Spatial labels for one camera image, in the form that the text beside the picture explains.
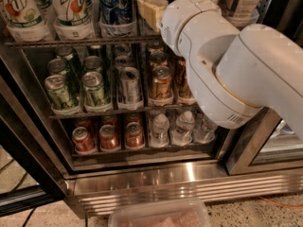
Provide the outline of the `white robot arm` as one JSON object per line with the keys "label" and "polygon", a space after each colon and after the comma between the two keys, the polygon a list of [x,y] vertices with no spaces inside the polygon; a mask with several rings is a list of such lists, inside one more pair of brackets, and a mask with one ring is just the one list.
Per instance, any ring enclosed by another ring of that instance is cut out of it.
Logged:
{"label": "white robot arm", "polygon": [[237,29],[211,0],[136,0],[138,12],[175,55],[204,114],[236,129],[262,108],[303,138],[303,50],[262,24]]}

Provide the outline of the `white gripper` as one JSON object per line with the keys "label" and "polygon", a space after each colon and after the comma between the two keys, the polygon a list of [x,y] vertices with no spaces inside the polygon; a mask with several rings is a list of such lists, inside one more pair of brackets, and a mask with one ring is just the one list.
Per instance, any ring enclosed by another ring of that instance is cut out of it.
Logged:
{"label": "white gripper", "polygon": [[165,44],[185,59],[190,57],[192,48],[205,45],[205,35],[215,31],[215,23],[210,19],[222,15],[219,6],[211,0],[175,0],[170,4],[167,0],[136,2],[140,16],[149,27],[154,32],[161,29]]}

